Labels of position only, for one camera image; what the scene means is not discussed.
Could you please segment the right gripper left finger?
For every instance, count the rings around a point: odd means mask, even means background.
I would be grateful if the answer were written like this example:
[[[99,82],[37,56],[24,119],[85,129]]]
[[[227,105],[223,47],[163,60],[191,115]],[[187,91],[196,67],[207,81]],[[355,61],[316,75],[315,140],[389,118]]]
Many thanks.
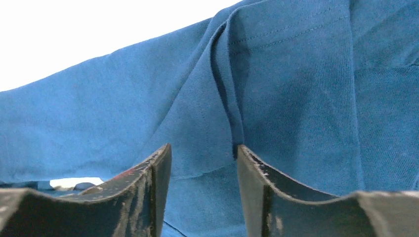
[[[3,237],[159,237],[171,171],[165,144],[140,164],[79,194],[0,191]]]

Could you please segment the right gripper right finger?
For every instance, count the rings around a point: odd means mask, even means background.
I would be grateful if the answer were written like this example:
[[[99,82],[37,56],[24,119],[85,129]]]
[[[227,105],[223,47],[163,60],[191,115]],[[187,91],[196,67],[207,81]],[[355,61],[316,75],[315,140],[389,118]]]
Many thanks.
[[[240,145],[237,169],[250,237],[417,237],[419,194],[362,192],[337,197],[313,189]]]

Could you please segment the blue t shirt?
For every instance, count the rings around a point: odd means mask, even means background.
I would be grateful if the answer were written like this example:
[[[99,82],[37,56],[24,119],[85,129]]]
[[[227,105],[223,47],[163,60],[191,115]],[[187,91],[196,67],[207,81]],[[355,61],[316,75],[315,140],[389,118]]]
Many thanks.
[[[334,195],[419,188],[419,3],[244,0],[0,94],[0,180],[109,179],[165,143],[165,237],[243,237],[235,153]]]

